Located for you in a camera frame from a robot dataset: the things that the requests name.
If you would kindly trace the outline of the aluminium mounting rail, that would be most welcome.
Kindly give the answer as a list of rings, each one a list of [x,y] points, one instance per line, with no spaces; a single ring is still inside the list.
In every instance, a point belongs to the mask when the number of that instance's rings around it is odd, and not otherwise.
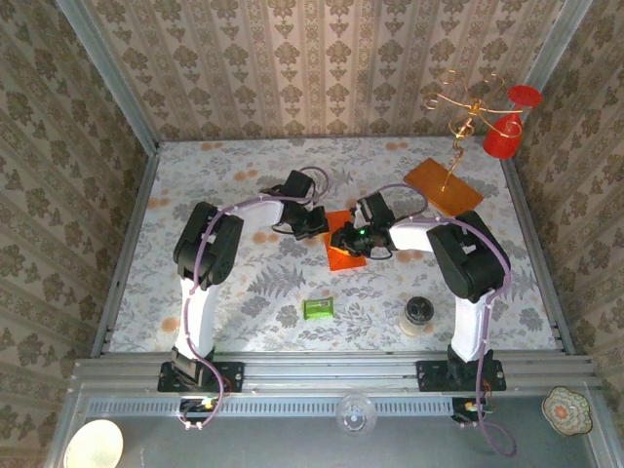
[[[217,362],[245,364],[245,395],[336,395],[363,390],[373,395],[407,395],[418,391],[416,364],[444,360],[445,352],[234,352],[214,356]],[[505,396],[548,392],[555,386],[598,389],[592,361],[562,351],[497,351],[506,378]],[[79,360],[71,377],[74,387],[156,392],[166,353],[108,353]]]

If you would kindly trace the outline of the aluminium frame post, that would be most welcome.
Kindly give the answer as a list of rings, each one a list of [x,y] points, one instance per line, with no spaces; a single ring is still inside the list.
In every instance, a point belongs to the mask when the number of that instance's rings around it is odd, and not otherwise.
[[[95,16],[83,0],[56,0],[60,10],[83,44],[88,56],[130,124],[146,155],[151,159],[158,149],[155,136],[145,113],[122,73],[120,61],[106,43]]]
[[[593,0],[565,0],[531,66],[526,83],[542,92]]]

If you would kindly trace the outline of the orange wooden base board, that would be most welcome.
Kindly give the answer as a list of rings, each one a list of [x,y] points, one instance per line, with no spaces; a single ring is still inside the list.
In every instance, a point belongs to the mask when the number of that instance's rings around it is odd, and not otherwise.
[[[444,215],[457,216],[472,211],[484,200],[481,193],[432,158],[409,171],[404,182],[420,190]]]

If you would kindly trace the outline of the patterned scalloped dish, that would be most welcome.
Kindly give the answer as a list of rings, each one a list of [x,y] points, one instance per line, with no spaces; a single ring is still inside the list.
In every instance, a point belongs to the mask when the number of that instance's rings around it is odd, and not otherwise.
[[[593,429],[589,402],[583,395],[566,387],[552,388],[542,401],[541,410],[551,427],[560,435],[586,435]]]

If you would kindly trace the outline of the green snack packet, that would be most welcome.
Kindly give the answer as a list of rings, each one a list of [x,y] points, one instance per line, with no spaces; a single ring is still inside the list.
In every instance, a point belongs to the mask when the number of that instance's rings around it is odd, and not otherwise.
[[[303,319],[325,319],[333,317],[333,298],[308,299],[303,301]]]

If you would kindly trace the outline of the red wine glass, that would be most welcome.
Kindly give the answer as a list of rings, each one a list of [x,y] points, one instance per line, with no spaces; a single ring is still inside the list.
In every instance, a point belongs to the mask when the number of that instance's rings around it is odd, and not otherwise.
[[[509,111],[500,112],[501,117],[489,127],[483,149],[497,159],[511,159],[517,152],[524,133],[522,114],[542,102],[541,93],[529,85],[515,85],[507,92],[514,104]]]

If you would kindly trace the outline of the clear glass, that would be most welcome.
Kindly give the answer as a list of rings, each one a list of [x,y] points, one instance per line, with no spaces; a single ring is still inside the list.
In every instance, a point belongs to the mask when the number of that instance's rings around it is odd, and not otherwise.
[[[336,423],[345,434],[351,436],[368,434],[374,429],[376,421],[376,407],[366,395],[359,393],[346,395],[337,405]]]

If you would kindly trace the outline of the aluminium side rail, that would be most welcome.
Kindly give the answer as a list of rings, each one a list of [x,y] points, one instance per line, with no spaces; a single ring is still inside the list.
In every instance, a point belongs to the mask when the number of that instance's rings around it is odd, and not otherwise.
[[[97,328],[97,335],[90,354],[91,358],[99,358],[107,351],[110,336],[114,332],[124,290],[127,285],[133,257],[136,251],[140,228],[142,226],[151,189],[157,174],[159,161],[159,144],[156,143],[154,149],[148,154],[145,170],[136,194],[135,206],[128,223],[124,244],[122,250],[120,251],[107,298],[103,306],[100,322]]]
[[[503,160],[500,163],[504,173],[508,190],[517,218],[526,243],[528,257],[531,261],[535,280],[540,289],[542,301],[551,323],[551,330],[556,337],[558,346],[568,355],[575,355],[576,351],[566,324],[566,318],[555,290],[552,277],[537,231],[530,215],[527,199],[523,191],[520,178],[514,163],[511,160]]]

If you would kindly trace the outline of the dark lidded glass jar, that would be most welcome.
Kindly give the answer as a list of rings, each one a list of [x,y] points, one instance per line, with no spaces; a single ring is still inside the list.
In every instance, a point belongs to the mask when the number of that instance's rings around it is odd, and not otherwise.
[[[399,327],[408,336],[417,336],[434,316],[432,302],[423,296],[412,297],[399,318]]]

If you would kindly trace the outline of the small controller board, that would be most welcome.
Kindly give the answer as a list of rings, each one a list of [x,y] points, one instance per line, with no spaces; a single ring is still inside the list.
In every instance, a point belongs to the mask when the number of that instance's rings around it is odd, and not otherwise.
[[[184,424],[203,423],[212,414],[217,402],[217,397],[181,399],[178,416]]]
[[[490,405],[486,398],[481,399],[481,415],[485,417],[487,414],[493,413],[493,406]],[[478,421],[477,400],[475,398],[452,398],[451,418],[457,423],[473,423]]]

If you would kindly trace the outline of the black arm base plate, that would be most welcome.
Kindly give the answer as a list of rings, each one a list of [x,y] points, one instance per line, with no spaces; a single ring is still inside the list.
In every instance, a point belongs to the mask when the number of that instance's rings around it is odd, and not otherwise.
[[[478,362],[419,361],[415,363],[418,388],[422,392],[468,392],[476,388]],[[491,391],[507,388],[502,363],[484,360],[482,383]]]
[[[245,365],[240,362],[216,362],[213,366],[221,376],[225,393],[240,393],[243,388]],[[157,391],[162,393],[217,393],[219,384],[215,374],[201,363],[180,368],[166,362],[159,373]]]

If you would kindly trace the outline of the cream round plate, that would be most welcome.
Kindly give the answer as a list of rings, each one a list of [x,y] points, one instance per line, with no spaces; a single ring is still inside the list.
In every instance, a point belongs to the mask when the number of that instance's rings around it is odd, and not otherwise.
[[[124,449],[120,428],[112,421],[88,422],[71,438],[64,453],[64,468],[116,468]]]

